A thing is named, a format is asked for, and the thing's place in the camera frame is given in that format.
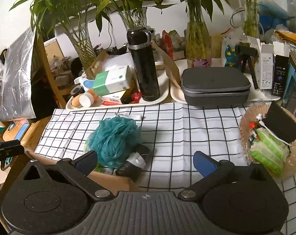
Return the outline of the teal bath loofah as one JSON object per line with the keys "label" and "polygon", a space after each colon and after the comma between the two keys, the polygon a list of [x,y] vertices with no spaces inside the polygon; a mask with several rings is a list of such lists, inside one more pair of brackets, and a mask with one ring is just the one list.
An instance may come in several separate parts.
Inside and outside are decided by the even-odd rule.
{"label": "teal bath loofah", "polygon": [[119,168],[141,143],[141,127],[131,118],[116,116],[99,122],[85,142],[86,152],[97,153],[99,165],[109,169]]}

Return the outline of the black white sock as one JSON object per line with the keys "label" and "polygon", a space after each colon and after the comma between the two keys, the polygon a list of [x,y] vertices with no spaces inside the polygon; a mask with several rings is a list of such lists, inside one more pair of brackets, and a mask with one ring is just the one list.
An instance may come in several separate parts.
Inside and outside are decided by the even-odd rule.
{"label": "black white sock", "polygon": [[116,170],[116,176],[127,177],[134,183],[145,168],[152,151],[145,145],[137,144],[125,162]]}

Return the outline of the smartphone with blue screen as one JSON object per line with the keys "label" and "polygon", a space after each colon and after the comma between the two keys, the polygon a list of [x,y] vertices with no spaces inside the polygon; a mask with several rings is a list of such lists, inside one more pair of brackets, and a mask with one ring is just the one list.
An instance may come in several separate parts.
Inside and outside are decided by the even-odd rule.
{"label": "smartphone with blue screen", "polygon": [[15,136],[14,139],[21,141],[30,126],[31,126],[30,124],[24,124],[24,125],[22,125],[21,128],[19,129],[19,131],[17,132],[17,134],[16,134],[16,136]]}

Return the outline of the white black checkered tablecloth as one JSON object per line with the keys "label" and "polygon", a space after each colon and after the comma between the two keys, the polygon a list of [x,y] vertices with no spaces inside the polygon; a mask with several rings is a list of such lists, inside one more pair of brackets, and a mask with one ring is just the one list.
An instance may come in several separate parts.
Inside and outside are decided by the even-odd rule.
{"label": "white black checkered tablecloth", "polygon": [[53,161],[75,159],[85,150],[100,121],[116,115],[132,116],[141,128],[141,143],[151,152],[137,181],[144,196],[174,192],[201,179],[193,155],[201,151],[215,160],[247,165],[239,124],[251,103],[230,108],[201,109],[180,103],[139,108],[70,112],[57,109],[46,125],[35,153]]}

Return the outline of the green wipes packs in basket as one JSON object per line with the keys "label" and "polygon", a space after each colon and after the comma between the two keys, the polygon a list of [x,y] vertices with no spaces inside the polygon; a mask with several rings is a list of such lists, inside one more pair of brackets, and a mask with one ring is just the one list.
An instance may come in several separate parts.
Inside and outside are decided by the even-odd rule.
{"label": "green wipes packs in basket", "polygon": [[251,143],[250,156],[277,177],[280,177],[290,154],[288,145],[279,141],[263,127],[255,129],[254,133],[257,137]]}

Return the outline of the white cap pill bottle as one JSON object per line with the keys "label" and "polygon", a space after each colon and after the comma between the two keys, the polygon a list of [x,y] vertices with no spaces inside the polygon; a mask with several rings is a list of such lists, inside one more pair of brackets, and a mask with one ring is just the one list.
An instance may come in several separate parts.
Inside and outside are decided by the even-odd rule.
{"label": "white cap pill bottle", "polygon": [[89,89],[85,93],[80,95],[79,103],[82,107],[88,108],[91,107],[97,99],[98,95],[94,92],[93,89]]}

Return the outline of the white red medicine box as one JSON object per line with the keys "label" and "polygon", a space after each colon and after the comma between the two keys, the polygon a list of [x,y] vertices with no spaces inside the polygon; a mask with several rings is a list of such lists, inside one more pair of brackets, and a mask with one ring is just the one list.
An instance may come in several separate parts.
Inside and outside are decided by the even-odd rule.
{"label": "white red medicine box", "polygon": [[124,91],[110,93],[110,94],[101,96],[101,100],[123,105],[127,103],[127,100],[129,99],[129,97],[130,97],[129,91],[124,90]]}

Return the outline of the black tape roll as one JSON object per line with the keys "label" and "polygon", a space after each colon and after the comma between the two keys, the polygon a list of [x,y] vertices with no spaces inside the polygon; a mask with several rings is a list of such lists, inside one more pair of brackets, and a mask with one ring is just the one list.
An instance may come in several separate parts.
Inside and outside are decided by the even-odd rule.
{"label": "black tape roll", "polygon": [[83,94],[84,92],[84,88],[81,85],[77,85],[71,90],[70,94],[73,98],[75,98],[76,96]]}

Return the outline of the dark grey zip case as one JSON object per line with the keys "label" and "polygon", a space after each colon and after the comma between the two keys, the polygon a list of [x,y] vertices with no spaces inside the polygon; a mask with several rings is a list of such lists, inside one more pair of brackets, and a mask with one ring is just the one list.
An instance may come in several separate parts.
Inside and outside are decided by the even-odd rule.
{"label": "dark grey zip case", "polygon": [[187,104],[196,107],[242,105],[248,99],[251,83],[233,67],[193,67],[181,76],[181,90]]}

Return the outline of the white blue spray bottle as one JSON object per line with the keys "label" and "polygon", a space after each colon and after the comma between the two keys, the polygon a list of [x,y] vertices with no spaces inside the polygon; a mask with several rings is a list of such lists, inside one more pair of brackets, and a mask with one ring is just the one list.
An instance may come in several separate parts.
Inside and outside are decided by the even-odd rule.
{"label": "white blue spray bottle", "polygon": [[80,86],[85,90],[88,91],[93,87],[94,80],[89,80],[84,76],[80,76],[75,78],[74,84],[80,84]]}

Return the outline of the black sponge block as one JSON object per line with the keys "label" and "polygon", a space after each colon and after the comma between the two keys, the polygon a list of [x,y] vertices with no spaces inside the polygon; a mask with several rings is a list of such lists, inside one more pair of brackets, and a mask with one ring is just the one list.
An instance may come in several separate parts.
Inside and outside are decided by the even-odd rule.
{"label": "black sponge block", "polygon": [[272,102],[265,118],[262,120],[279,139],[287,143],[296,140],[296,121],[289,116],[276,102]]}

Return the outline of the green white tissue box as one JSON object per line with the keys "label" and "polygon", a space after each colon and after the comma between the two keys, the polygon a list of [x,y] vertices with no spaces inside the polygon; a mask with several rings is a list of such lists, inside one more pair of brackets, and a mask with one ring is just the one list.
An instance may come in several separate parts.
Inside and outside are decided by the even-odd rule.
{"label": "green white tissue box", "polygon": [[132,85],[132,71],[129,66],[115,66],[98,73],[93,82],[93,91],[98,96],[127,90]]}

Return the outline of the white plastic tray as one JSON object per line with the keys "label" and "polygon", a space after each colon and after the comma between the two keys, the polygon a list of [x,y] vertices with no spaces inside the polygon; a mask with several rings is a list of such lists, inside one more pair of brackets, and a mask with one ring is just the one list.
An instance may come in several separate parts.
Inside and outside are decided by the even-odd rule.
{"label": "white plastic tray", "polygon": [[94,103],[90,107],[74,107],[71,104],[73,97],[66,104],[66,110],[69,111],[79,111],[79,110],[97,110],[97,109],[107,109],[107,108],[128,108],[128,107],[140,107],[140,106],[152,106],[161,103],[164,101],[169,93],[169,79],[166,76],[164,64],[160,61],[155,63],[156,72],[158,76],[158,84],[160,89],[160,97],[155,101],[144,101],[142,97],[140,97],[134,103],[122,103],[122,101],[131,99],[131,92],[129,90],[116,92],[113,94],[109,94],[104,97],[99,97],[94,101]]}

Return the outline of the white carton box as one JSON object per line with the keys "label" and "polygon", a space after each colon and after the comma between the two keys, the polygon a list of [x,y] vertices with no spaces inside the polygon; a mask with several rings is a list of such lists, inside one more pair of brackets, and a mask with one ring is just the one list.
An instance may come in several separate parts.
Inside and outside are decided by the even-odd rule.
{"label": "white carton box", "polygon": [[247,37],[252,48],[258,51],[257,61],[254,63],[254,70],[258,88],[270,90],[272,88],[274,71],[274,45],[260,42],[258,38]]}

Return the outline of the small black tripod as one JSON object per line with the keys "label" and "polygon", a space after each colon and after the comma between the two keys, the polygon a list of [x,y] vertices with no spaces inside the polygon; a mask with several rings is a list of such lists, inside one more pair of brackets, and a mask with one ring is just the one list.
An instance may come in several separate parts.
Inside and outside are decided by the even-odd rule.
{"label": "small black tripod", "polygon": [[256,48],[248,46],[247,43],[240,42],[235,46],[235,54],[238,57],[238,61],[241,63],[241,72],[244,73],[246,65],[248,65],[250,75],[252,77],[254,89],[258,90],[258,84],[256,79],[255,70],[253,67],[253,60],[258,58],[258,51]]}

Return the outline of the black carton box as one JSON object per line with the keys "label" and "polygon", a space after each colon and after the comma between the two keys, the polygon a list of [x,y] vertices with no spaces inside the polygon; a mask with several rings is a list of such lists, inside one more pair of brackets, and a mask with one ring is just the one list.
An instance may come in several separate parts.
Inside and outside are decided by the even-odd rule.
{"label": "black carton box", "polygon": [[272,95],[282,97],[289,72],[289,57],[276,55],[274,61]]}

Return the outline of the black thermos bottle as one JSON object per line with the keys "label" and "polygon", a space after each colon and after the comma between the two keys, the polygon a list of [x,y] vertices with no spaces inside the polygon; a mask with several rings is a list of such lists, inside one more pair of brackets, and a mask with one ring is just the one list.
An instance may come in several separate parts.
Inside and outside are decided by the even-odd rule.
{"label": "black thermos bottle", "polygon": [[160,89],[152,50],[151,32],[145,27],[129,29],[127,41],[142,98],[147,102],[155,101],[160,97]]}

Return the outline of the left glass vase with bamboo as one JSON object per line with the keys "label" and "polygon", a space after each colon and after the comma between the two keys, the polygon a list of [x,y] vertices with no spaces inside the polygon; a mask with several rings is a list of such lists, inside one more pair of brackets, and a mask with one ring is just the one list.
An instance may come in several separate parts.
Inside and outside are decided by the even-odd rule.
{"label": "left glass vase with bamboo", "polygon": [[88,32],[88,9],[96,8],[94,19],[99,30],[111,0],[16,0],[12,8],[30,1],[31,28],[40,36],[48,36],[61,26],[87,70],[96,59]]}

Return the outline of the right glass vase with bamboo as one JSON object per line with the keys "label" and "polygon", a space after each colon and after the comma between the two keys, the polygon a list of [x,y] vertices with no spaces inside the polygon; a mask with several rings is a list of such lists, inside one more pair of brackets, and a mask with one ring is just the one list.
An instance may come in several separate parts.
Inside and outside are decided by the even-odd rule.
{"label": "right glass vase with bamboo", "polygon": [[213,5],[221,12],[221,0],[180,0],[186,2],[188,24],[186,29],[186,57],[188,67],[210,67],[212,65],[211,38],[203,18],[203,10],[212,18]]}

